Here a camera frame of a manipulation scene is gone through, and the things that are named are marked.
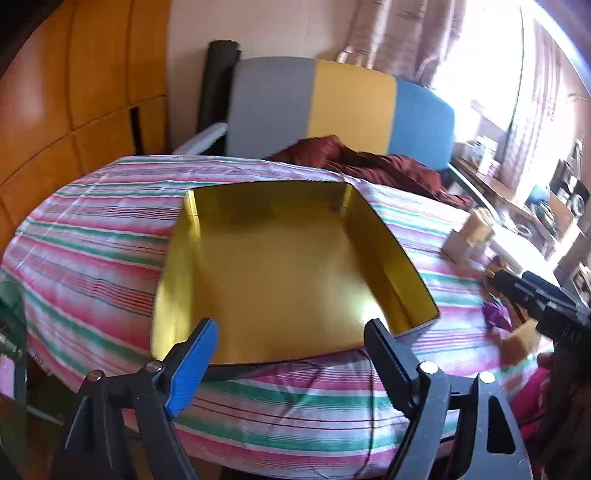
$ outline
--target black tube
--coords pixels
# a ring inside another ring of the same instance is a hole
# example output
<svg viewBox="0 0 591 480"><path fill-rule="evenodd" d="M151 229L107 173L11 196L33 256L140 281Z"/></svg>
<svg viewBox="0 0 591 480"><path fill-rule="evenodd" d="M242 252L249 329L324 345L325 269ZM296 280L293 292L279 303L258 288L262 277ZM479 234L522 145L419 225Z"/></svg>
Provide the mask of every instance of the black tube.
<svg viewBox="0 0 591 480"><path fill-rule="evenodd" d="M199 100L197 132L216 122L225 122L228 118L232 75L241 53L239 47L238 42L233 40L215 40L209 44ZM208 153L223 154L223 142L216 142Z"/></svg>

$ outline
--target dark red blanket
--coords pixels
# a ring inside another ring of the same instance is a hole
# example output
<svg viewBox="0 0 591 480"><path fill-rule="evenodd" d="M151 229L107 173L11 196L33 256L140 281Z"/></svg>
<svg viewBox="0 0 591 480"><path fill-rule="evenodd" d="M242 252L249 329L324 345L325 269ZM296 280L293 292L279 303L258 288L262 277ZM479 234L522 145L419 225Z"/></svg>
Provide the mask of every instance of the dark red blanket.
<svg viewBox="0 0 591 480"><path fill-rule="evenodd" d="M359 153L345 147L336 135L300 140L267 160L345 173L458 208L465 209L472 205L469 196L448 193L441 186L439 173L417 160L404 155Z"/></svg>

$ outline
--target gold tin box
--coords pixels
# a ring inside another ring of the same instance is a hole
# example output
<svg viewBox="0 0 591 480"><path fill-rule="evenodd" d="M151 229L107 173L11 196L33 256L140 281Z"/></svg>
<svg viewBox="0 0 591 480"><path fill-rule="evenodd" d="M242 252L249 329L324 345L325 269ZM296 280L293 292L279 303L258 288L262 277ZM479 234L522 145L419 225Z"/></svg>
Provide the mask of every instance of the gold tin box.
<svg viewBox="0 0 591 480"><path fill-rule="evenodd" d="M398 335L438 316L406 253L353 186L216 185L184 198L151 351L164 358L202 317L219 325L213 365L252 365L358 348L372 318Z"/></svg>

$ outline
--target white wall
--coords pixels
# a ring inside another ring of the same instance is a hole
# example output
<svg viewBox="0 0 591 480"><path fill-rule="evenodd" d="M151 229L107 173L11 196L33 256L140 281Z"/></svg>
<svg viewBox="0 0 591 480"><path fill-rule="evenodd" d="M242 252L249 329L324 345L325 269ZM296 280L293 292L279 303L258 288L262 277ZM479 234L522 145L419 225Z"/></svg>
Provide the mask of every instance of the white wall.
<svg viewBox="0 0 591 480"><path fill-rule="evenodd" d="M335 59L356 6L357 0L173 0L167 52L173 148L195 133L210 41L237 41L242 58Z"/></svg>

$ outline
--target pink striped fabric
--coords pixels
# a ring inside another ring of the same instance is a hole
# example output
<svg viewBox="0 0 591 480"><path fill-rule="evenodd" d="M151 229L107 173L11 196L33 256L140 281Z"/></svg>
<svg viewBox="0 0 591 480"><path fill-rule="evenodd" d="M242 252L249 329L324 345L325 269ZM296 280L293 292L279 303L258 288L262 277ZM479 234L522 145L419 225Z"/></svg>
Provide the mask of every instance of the pink striped fabric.
<svg viewBox="0 0 591 480"><path fill-rule="evenodd" d="M445 371L495 372L509 395L535 368L500 368L480 309L480 271L440 247L466 213L341 174L221 157L128 157L77 180L18 228L0 271L0 299L26 323L29 349L72 390L86 373L137 370L149 358L151 312L167 239L187 189L261 180L354 185L409 254L441 310L413 346ZM133 416L126 413L128 423ZM449 415L444 434L457 416ZM392 409L363 350L206 382L179 418L189 454L278 478L381 475L407 421Z"/></svg>

